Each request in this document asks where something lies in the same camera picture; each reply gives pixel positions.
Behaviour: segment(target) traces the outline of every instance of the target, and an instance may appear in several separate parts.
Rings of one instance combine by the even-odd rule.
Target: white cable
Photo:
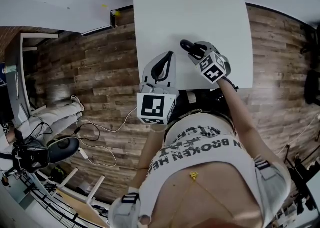
[[[92,125],[95,125],[95,126],[97,126],[97,127],[99,127],[99,128],[102,128],[102,129],[104,129],[104,130],[106,130],[106,131],[108,131],[108,132],[116,133],[116,132],[118,132],[120,129],[122,129],[122,127],[126,124],[127,119],[129,118],[129,116],[130,116],[136,109],[137,109],[137,107],[134,108],[132,111],[129,112],[129,114],[126,116],[123,124],[122,124],[117,130],[107,129],[107,128],[103,127],[103,126],[94,124],[94,123],[91,122],[90,120],[86,120],[86,119],[78,119],[78,120],[76,121],[76,123],[75,123],[75,129],[78,128],[78,122],[88,122],[88,123],[90,123],[90,124],[92,124]],[[100,165],[102,165],[102,166],[106,166],[106,167],[109,167],[109,168],[113,168],[113,167],[115,167],[115,166],[117,165],[117,159],[116,159],[115,155],[114,155],[113,152],[110,151],[108,148],[106,148],[106,147],[104,147],[104,146],[101,146],[101,145],[97,145],[97,146],[87,145],[87,144],[85,144],[85,143],[82,141],[79,133],[77,133],[77,136],[78,136],[78,138],[80,139],[81,143],[83,143],[83,144],[84,144],[85,146],[87,146],[87,147],[90,147],[90,148],[101,147],[101,148],[106,149],[107,151],[109,151],[109,152],[112,154],[112,156],[113,156],[113,158],[114,158],[114,161],[115,161],[115,164],[114,164],[113,166],[110,166],[110,165],[106,165],[106,164],[102,164],[102,163],[100,163],[100,164],[95,164],[95,163],[93,163],[90,159],[87,159],[87,160],[88,160],[89,162],[91,162],[93,165],[95,165],[95,166],[100,166]]]
[[[305,128],[305,130],[295,139],[293,139],[291,142],[289,142],[288,144],[286,144],[276,155],[279,155],[280,153],[282,153],[282,151],[287,147],[290,146],[294,141],[298,140],[306,131],[307,129],[311,126],[312,122],[314,122],[315,118],[318,117],[320,115],[320,113],[316,114],[313,119],[311,120],[310,124]]]

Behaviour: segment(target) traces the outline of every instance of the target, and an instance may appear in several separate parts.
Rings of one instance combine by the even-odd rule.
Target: person
[[[77,122],[85,110],[84,105],[75,95],[71,96],[71,104],[63,107],[46,108],[43,111],[31,116],[17,129],[11,130],[6,139],[12,143],[19,137],[20,140],[36,139],[43,146],[46,146],[56,135],[63,132],[70,125]]]
[[[223,98],[198,91],[196,103],[181,105],[180,94],[168,126],[151,126],[128,193],[109,210],[112,228],[264,228],[272,221],[290,193],[290,174],[234,85],[217,83]]]

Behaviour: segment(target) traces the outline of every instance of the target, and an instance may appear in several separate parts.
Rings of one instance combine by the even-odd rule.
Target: person's leg
[[[60,134],[62,131],[70,127],[72,124],[76,123],[78,118],[82,116],[82,113],[79,112],[77,114],[71,115],[69,117],[58,120],[53,123],[51,126],[52,134],[50,134],[51,130],[48,128],[43,135],[42,141],[46,145],[49,141],[51,141],[56,135]]]
[[[73,102],[72,104],[57,107],[57,108],[47,108],[37,114],[36,116],[39,117],[42,122],[47,123],[51,126],[53,123],[62,120],[68,116],[75,115],[82,111],[82,107],[79,103]]]

